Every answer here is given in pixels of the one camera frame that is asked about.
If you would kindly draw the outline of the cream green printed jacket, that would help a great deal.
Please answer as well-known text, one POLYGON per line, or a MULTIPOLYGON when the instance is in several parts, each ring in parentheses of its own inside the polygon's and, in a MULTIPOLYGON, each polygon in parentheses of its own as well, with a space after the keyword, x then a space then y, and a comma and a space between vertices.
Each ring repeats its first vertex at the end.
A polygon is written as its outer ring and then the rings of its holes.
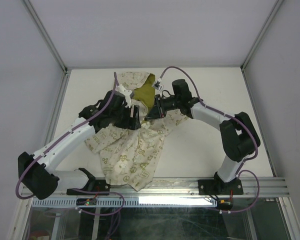
POLYGON ((165 138, 188 119, 179 109, 169 111, 165 118, 145 121, 154 105, 155 75, 149 72, 123 72, 118 83, 132 90, 132 103, 139 106, 141 127, 128 130, 109 125, 85 140, 87 148, 99 155, 102 172, 109 185, 130 185, 140 191, 154 177, 165 138))

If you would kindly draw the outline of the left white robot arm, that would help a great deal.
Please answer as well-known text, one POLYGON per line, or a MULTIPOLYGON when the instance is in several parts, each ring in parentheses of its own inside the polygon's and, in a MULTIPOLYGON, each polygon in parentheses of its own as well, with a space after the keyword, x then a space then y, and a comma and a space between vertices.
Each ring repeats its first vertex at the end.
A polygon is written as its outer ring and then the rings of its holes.
POLYGON ((57 171, 56 168, 78 145, 109 125, 126 130, 139 129, 140 107, 131 104, 133 96, 131 90, 108 91, 104 99, 83 108, 61 136, 33 154, 23 152, 18 157, 19 181, 39 200, 48 198, 58 189, 65 189, 70 194, 92 193, 97 189, 97 183, 88 170, 57 171))

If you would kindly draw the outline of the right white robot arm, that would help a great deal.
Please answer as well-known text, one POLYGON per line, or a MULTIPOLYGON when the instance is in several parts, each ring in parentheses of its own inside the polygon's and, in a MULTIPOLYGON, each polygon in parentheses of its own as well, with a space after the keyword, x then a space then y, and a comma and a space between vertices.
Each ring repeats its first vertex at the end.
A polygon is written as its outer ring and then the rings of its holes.
POLYGON ((245 112, 229 115, 216 108, 203 104, 199 97, 193 97, 184 79, 172 82, 173 95, 154 97, 154 106, 145 120, 162 119, 172 110, 180 110, 181 114, 204 122, 220 132, 225 158, 215 173, 213 187, 220 194, 232 187, 232 181, 239 175, 242 164, 253 153, 258 153, 261 144, 254 125, 245 112))

